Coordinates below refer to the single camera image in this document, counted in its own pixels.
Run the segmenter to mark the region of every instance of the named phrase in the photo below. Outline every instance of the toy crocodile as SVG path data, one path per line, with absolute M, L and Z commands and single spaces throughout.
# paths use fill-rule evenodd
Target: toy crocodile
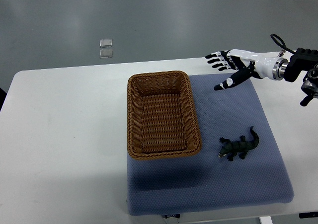
M 253 141 L 246 141 L 245 136 L 240 136 L 240 141 L 231 141 L 229 139 L 224 139 L 223 137 L 221 137 L 220 142 L 225 143 L 225 145 L 222 146 L 220 150 L 219 158 L 222 158 L 227 154 L 232 153 L 228 156 L 228 160 L 233 161 L 234 156 L 240 153 L 239 157 L 241 159 L 245 159 L 247 152 L 251 149 L 256 148 L 259 143 L 259 137 L 257 133 L 253 130 L 253 126 L 250 127 L 249 131 L 254 137 Z

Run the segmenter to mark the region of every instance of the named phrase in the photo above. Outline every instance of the blue mat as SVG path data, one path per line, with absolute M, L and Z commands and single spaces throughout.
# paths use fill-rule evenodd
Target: blue mat
M 241 206 L 288 203 L 294 197 L 283 159 L 250 80 L 222 91 L 229 74 L 190 76 L 202 137 L 191 157 L 134 160 L 127 155 L 128 209 L 134 216 L 166 215 Z M 244 160 L 218 158 L 220 137 L 260 137 Z

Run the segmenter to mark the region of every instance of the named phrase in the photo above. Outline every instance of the wicker basket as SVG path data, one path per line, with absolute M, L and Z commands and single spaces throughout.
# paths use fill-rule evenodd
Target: wicker basket
M 127 149 L 132 158 L 184 157 L 200 151 L 200 130 L 186 73 L 133 75 L 127 97 Z

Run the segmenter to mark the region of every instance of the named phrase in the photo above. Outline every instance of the white table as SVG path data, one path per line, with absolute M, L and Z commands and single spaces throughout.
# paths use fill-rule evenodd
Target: white table
M 126 97 L 131 75 L 169 70 L 217 72 L 206 59 L 193 58 L 17 73 L 0 112 L 0 223 L 164 223 L 160 216 L 127 212 Z M 186 213 L 180 222 L 318 209 L 318 100 L 299 105 L 305 97 L 302 78 L 252 78 L 289 173 L 293 201 Z

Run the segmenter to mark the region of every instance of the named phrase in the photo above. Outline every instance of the robot finger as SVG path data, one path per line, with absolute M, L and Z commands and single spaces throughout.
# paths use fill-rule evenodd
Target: robot finger
M 219 71 L 221 72 L 221 71 L 226 70 L 226 69 L 228 69 L 228 68 L 227 67 L 221 67 L 221 68 L 219 68 Z
M 213 59 L 208 61 L 209 64 L 221 63 L 221 62 L 222 62 L 222 60 L 220 58 L 213 58 Z
M 232 74 L 224 82 L 216 85 L 214 87 L 214 90 L 217 91 L 217 90 L 227 89 L 227 88 L 235 87 L 241 84 L 242 82 L 246 81 L 252 76 L 251 71 L 253 70 L 254 70 L 254 63 Z
M 218 57 L 218 52 L 216 53 L 211 53 L 211 54 L 208 54 L 207 56 L 205 56 L 206 59 L 210 59 L 210 58 L 213 58 L 213 57 Z
M 229 66 L 228 62 L 227 61 L 218 61 L 218 62 L 214 62 L 214 63 L 211 63 L 212 65 L 212 68 L 218 68 L 220 66 L 222 67 L 226 67 L 227 69 L 231 69 L 231 67 Z

